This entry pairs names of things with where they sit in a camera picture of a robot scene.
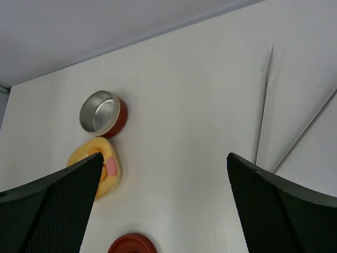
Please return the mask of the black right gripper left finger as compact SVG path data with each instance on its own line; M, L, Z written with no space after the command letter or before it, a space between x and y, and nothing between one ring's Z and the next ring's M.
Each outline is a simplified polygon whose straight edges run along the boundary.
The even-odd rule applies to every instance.
M103 167L96 153L1 192L1 252L79 252Z

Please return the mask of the red round lid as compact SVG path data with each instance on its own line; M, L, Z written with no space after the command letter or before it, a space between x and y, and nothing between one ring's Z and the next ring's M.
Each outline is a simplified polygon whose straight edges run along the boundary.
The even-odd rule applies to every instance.
M151 240L140 233L128 233L117 238L108 253L157 253Z

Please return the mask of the yellow lunch box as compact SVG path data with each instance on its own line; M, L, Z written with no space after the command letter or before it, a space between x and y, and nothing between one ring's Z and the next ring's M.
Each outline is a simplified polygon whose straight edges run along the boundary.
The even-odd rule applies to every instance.
M67 166L71 166L86 157L99 152L103 155L104 161L95 200L114 191L118 187L122 176L116 152L110 142L103 137L90 139L70 155L66 164Z

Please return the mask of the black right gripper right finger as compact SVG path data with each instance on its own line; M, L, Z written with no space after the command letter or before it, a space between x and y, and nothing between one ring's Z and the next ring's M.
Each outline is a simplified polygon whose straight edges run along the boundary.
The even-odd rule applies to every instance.
M336 197L235 153L227 156L227 172L249 252L336 252Z

